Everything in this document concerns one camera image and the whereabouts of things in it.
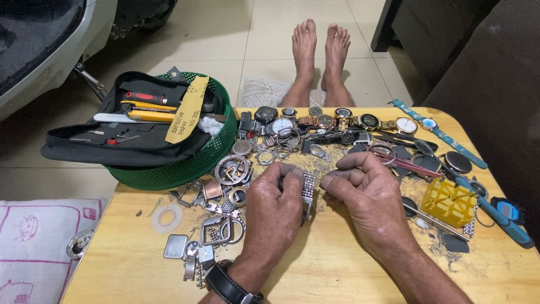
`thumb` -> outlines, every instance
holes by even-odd
[[[362,202],[369,198],[360,190],[356,189],[348,180],[338,176],[325,175],[321,178],[320,187],[326,193],[345,203],[349,212],[360,212]]]
[[[283,194],[280,201],[293,208],[302,209],[303,171],[294,168],[283,179]]]

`green plastic basket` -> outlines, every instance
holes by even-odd
[[[182,72],[182,75],[192,82],[196,76],[207,75]],[[162,74],[157,77],[171,80],[169,75]],[[229,94],[219,81],[210,77],[208,88],[217,91],[223,98],[225,106],[224,115],[227,116],[223,128],[219,133],[193,157],[162,167],[125,167],[116,168],[104,166],[119,182],[139,190],[165,190],[178,187],[191,182],[208,173],[231,149],[237,132],[237,119],[231,107]]]

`black leather wristband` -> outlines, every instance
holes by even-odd
[[[252,294],[234,282],[219,264],[216,264],[206,275],[206,282],[228,304],[262,304],[264,301],[261,293],[253,295],[250,300]]]

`red screwdriver handle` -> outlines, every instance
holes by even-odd
[[[127,92],[126,100],[164,105],[167,99],[164,96],[156,96],[156,95],[138,93],[138,92]]]

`wooden table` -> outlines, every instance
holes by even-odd
[[[236,109],[237,116],[242,111]],[[300,116],[307,109],[298,109]],[[325,113],[333,115],[333,108]],[[406,116],[398,108],[354,108],[355,115],[371,113],[381,120]],[[416,108],[419,114],[433,117],[441,129],[467,149],[476,153],[459,123],[449,115],[429,108]],[[420,129],[418,138],[439,144],[437,153],[451,148],[435,135]],[[341,151],[328,149],[334,162]],[[321,175],[333,169],[312,155],[294,154],[286,160]],[[263,171],[256,167],[256,174]],[[475,175],[491,196],[504,196],[489,170],[474,166]],[[420,202],[426,183],[407,178],[402,194]],[[384,269],[360,246],[346,208],[332,208],[318,199],[312,220],[300,234],[262,289],[268,303],[405,303],[403,296]],[[147,217],[158,199],[169,202],[168,191],[138,191],[119,184],[82,262],[73,276],[63,302],[84,303],[196,303],[206,290],[196,281],[183,282],[184,266],[179,260],[163,258],[168,235],[157,234]],[[203,219],[209,212],[199,207],[185,209],[184,219],[174,234],[200,237]],[[486,224],[492,220],[478,210]],[[435,262],[464,289],[475,303],[538,303],[540,299],[540,260],[535,249],[525,250],[500,228],[476,225],[469,243],[470,253],[447,252],[437,230],[422,230],[409,221],[416,239]],[[242,242],[220,247],[218,259],[235,258]]]

